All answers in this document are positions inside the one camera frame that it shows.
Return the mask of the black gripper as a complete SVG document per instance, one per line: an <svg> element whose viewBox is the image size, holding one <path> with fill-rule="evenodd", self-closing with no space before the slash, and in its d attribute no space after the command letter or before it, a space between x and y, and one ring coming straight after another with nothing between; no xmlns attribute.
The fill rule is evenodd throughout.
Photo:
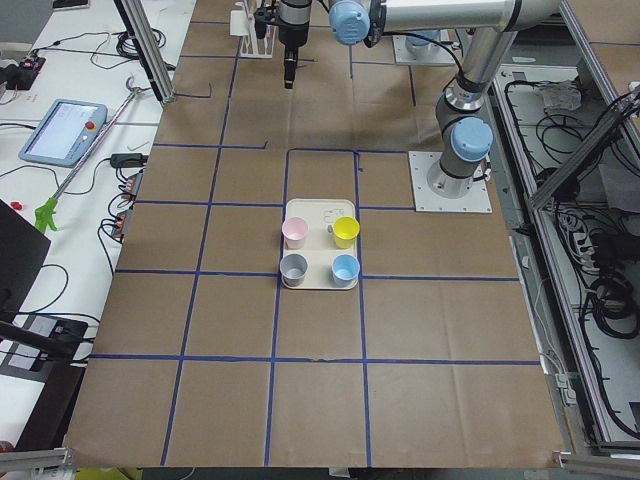
<svg viewBox="0 0 640 480"><path fill-rule="evenodd" d="M308 40L309 22L303 24L290 24L284 20L280 21L278 39L284 45L285 58L283 60L283 81L284 88L291 89L294 86L296 71L298 68L299 49Z"/></svg>

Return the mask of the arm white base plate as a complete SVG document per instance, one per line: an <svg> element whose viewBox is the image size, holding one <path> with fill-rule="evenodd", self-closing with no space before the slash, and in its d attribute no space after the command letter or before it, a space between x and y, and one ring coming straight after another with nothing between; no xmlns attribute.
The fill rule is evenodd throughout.
<svg viewBox="0 0 640 480"><path fill-rule="evenodd" d="M455 179L441 169L440 157L440 152L408 152L415 210L491 214L487 181L481 167L467 179Z"/></svg>

